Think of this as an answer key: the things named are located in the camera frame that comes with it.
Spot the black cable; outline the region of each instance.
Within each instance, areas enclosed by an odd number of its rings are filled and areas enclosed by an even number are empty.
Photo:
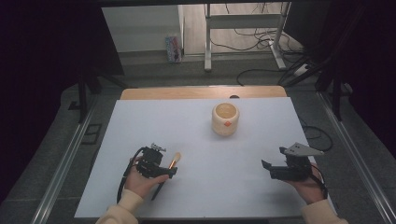
[[[257,42],[254,46],[252,46],[252,47],[250,47],[250,48],[247,48],[247,49],[235,49],[235,48],[232,48],[232,47],[229,47],[229,46],[225,46],[225,45],[221,45],[221,44],[216,44],[215,42],[212,41],[212,39],[210,39],[210,42],[211,42],[213,45],[215,45],[215,46],[224,47],[224,48],[227,48],[227,49],[239,50],[239,51],[245,51],[245,50],[254,49],[254,48],[257,47],[257,46],[260,44],[260,42],[262,42],[262,41]]]
[[[257,6],[253,9],[253,11],[252,11],[250,14],[253,14],[253,12],[254,12],[254,11],[256,10],[256,8],[258,8],[258,7],[259,7],[259,3],[257,4]],[[228,5],[227,5],[227,4],[225,4],[225,8],[227,9],[227,13],[230,14],[230,10],[228,9]],[[265,33],[258,33],[258,34],[257,34],[256,32],[257,32],[258,28],[255,29],[254,34],[241,34],[241,33],[238,33],[238,32],[236,31],[236,29],[233,29],[233,30],[234,30],[235,33],[238,34],[238,35],[262,35],[262,34],[267,34],[267,32],[265,32]]]
[[[300,120],[300,122],[302,123],[301,126],[302,126],[302,128],[303,128],[304,133],[306,133],[307,130],[309,130],[309,129],[313,129],[313,130],[316,130],[316,131],[319,132],[319,136],[316,136],[316,137],[306,137],[306,139],[317,139],[317,138],[322,137],[322,134],[324,134],[324,135],[326,135],[326,137],[327,137],[327,138],[329,139],[329,141],[330,141],[330,145],[329,145],[328,147],[325,147],[325,148],[312,147],[312,148],[314,148],[314,149],[316,149],[316,150],[318,150],[318,151],[322,151],[322,152],[326,152],[326,151],[329,151],[330,149],[332,149],[333,141],[332,141],[332,138],[330,137],[330,135],[329,135],[328,133],[326,133],[324,130],[322,130],[322,129],[318,128],[318,127],[307,125],[307,123],[306,123],[300,116],[297,115],[297,117],[298,117],[298,119]]]
[[[253,71],[254,71],[254,72],[281,72],[281,71],[278,71],[278,70],[248,69],[248,70],[245,70],[245,71],[239,73],[238,76],[236,76],[236,82],[237,82],[240,86],[244,86],[244,84],[242,84],[242,83],[239,81],[239,78],[240,78],[243,74],[245,74],[245,73],[247,73],[247,72],[253,72]]]
[[[284,35],[284,34],[281,34],[281,35],[282,35],[282,36],[285,36],[285,37],[288,39],[288,41],[286,42],[286,46],[288,47],[289,50],[283,50],[283,49],[279,46],[280,50],[281,50],[283,53],[302,53],[301,51],[291,49],[291,47],[290,47],[290,36]]]
[[[238,34],[238,35],[248,35],[248,36],[255,36],[256,37],[256,35],[267,35],[267,34],[274,34],[275,33],[275,31],[266,31],[266,32],[262,32],[262,33],[257,33],[257,30],[259,30],[259,28],[256,28],[256,30],[254,31],[254,34],[241,34],[241,33],[238,33],[238,32],[236,32],[236,30],[235,30],[235,32]]]
[[[270,38],[262,39],[262,38],[263,38],[264,36],[266,36],[266,35],[268,35]],[[267,32],[264,33],[263,35],[259,36],[259,37],[257,37],[256,35],[254,35],[254,37],[259,41],[259,44],[258,44],[258,46],[257,46],[258,49],[266,49],[266,48],[268,48],[268,47],[271,46],[271,45],[270,45],[270,42],[269,42],[269,41],[271,41],[271,36],[270,36]]]
[[[264,9],[265,9],[265,8],[267,8],[267,13],[270,13],[270,12],[268,11],[267,3],[262,3],[262,14],[264,13]]]
[[[285,60],[288,63],[296,63],[298,60],[297,61],[292,61],[292,60],[290,60],[290,59],[288,59],[286,57],[287,55],[302,55],[302,56],[305,56],[304,53],[282,53],[281,52],[282,59]]]
[[[327,199],[327,198],[328,198],[328,195],[329,195],[329,191],[328,191],[328,189],[327,189],[327,187],[326,187],[326,181],[324,180],[324,175],[323,175],[323,173],[319,170],[318,167],[316,167],[316,166],[314,166],[314,165],[312,165],[312,164],[311,164],[311,166],[314,167],[314,168],[320,173],[320,176],[321,176],[322,181],[320,181],[320,180],[319,180],[315,175],[313,175],[313,174],[311,174],[310,177],[311,177],[315,182],[317,182],[317,184],[319,185],[319,187],[320,187],[320,189],[321,189],[321,191],[322,191],[322,193],[323,193],[323,198],[324,198],[324,199]]]
[[[259,7],[259,4],[260,4],[260,3],[257,3],[257,4],[256,4],[256,7],[253,9],[253,11],[251,11],[251,14],[253,14],[253,12],[256,11],[256,9]]]
[[[128,177],[128,174],[131,172],[132,167],[134,167],[134,161],[136,160],[137,155],[139,155],[139,153],[141,151],[143,151],[143,148],[140,148],[139,150],[137,150],[137,152],[134,154],[134,156],[129,160],[128,166],[126,167],[125,172],[124,172],[121,182],[120,182],[119,191],[117,192],[117,203],[121,199],[122,190],[125,185],[126,178]]]
[[[300,57],[299,60],[297,60],[294,64],[291,65],[291,67],[288,69],[288,71],[286,71],[282,77],[279,79],[279,81],[277,82],[277,85],[282,86],[282,82],[284,79],[286,79],[287,77],[291,76],[289,74],[289,71],[296,69],[297,67],[300,67],[301,65],[303,65],[305,62],[307,62],[308,59],[303,55]]]

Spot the wooden table edge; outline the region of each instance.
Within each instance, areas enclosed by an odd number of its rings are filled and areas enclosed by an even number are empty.
[[[126,89],[121,100],[221,99],[287,97],[281,86],[207,86]]]

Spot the dark background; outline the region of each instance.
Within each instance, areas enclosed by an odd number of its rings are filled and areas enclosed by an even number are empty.
[[[345,23],[358,2],[332,2],[322,40]],[[387,0],[361,3],[367,4],[366,10],[340,55],[337,69],[353,89],[350,103],[396,158],[396,5]]]
[[[3,201],[46,135],[63,90],[92,67],[123,72],[99,6],[2,1],[0,10]]]

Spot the aluminum rail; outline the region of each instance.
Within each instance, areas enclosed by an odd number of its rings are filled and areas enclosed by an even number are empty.
[[[35,215],[32,219],[32,224],[41,224],[46,223],[50,212],[52,210],[53,205],[56,202],[56,198],[62,188],[64,180],[69,171],[70,165],[73,162],[73,159],[76,156],[78,151],[78,146],[81,143],[82,137],[90,123],[93,111],[97,105],[98,95],[93,95],[90,101],[90,108],[86,118],[78,125],[75,134],[73,135],[72,140],[70,141],[69,146],[67,147],[66,152],[64,153],[61,162],[58,165],[58,168],[55,171],[51,181],[49,182],[49,186],[47,187],[46,192],[44,193],[43,198],[41,199],[40,205],[37,207],[35,211]]]
[[[354,144],[352,138],[347,132],[346,127],[344,126],[342,121],[338,121],[337,117],[332,112],[332,107],[329,98],[323,92],[318,92],[319,100],[322,102],[323,107],[325,108],[327,115],[329,116],[332,125],[337,131],[338,136],[340,137],[344,147],[346,148],[347,153],[349,154],[350,159],[355,165],[356,170],[361,176],[361,180],[363,181],[365,187],[370,193],[370,196],[373,198],[373,201],[384,219],[385,223],[395,224],[396,216],[391,204],[382,190],[381,186],[375,180],[375,177],[371,173],[369,167],[364,161],[363,157],[359,153],[358,148]]]

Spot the sleeve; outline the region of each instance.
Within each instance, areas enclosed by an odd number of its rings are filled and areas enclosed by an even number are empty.
[[[128,189],[122,191],[122,198],[117,205],[110,206],[96,224],[137,224],[133,212],[143,202],[143,199]]]
[[[347,224],[347,221],[339,218],[328,200],[311,203],[302,209],[306,224]]]

